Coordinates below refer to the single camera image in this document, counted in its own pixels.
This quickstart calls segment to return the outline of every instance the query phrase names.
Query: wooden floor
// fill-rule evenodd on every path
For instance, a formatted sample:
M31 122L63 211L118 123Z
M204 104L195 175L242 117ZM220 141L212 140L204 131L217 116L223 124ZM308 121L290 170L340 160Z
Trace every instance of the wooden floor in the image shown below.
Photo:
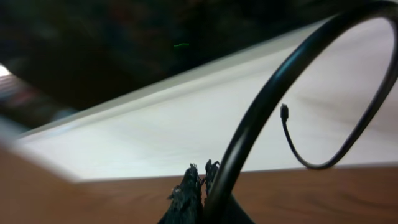
M156 223L180 177L70 184L0 151L0 223ZM257 223L398 223L398 168L241 174Z

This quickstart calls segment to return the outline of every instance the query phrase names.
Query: bright light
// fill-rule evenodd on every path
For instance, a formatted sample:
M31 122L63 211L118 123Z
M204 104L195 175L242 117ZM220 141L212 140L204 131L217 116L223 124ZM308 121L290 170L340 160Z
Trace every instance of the bright light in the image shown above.
M10 75L10 71L4 67L2 64L0 64L0 77Z

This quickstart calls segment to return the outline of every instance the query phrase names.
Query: brown wooden surface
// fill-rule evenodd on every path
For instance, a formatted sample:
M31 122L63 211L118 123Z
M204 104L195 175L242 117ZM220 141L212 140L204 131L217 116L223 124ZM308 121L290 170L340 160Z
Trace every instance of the brown wooden surface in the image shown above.
M398 223L398 168L241 174L257 223ZM0 223L156 223L180 177L70 184L0 151Z

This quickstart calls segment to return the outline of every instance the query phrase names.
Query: blurred background object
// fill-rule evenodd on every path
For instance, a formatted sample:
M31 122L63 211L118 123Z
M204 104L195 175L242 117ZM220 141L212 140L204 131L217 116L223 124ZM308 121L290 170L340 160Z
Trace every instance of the blurred background object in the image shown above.
M0 63L35 90L6 75L2 94L68 109L2 113L35 128L368 1L4 0Z

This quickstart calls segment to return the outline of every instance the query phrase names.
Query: cable connector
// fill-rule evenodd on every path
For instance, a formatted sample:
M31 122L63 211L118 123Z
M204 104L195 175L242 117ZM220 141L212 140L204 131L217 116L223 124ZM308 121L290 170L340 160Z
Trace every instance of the cable connector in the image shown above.
M283 122L286 122L289 118L289 108L284 103L282 103L282 106L280 107L280 118L282 118Z

